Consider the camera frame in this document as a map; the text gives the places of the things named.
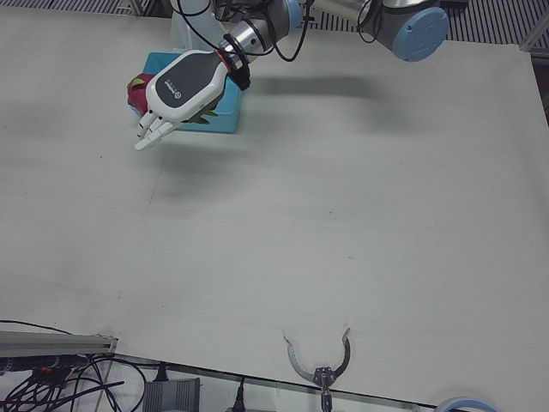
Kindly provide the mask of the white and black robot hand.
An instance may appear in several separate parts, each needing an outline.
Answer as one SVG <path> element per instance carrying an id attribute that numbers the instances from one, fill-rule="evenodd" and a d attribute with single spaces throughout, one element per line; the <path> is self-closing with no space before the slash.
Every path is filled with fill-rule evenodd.
<path id="1" fill-rule="evenodd" d="M 183 53 L 155 75 L 145 89 L 147 111 L 138 123 L 137 151 L 200 118 L 223 96 L 229 70 L 216 51 Z"/>

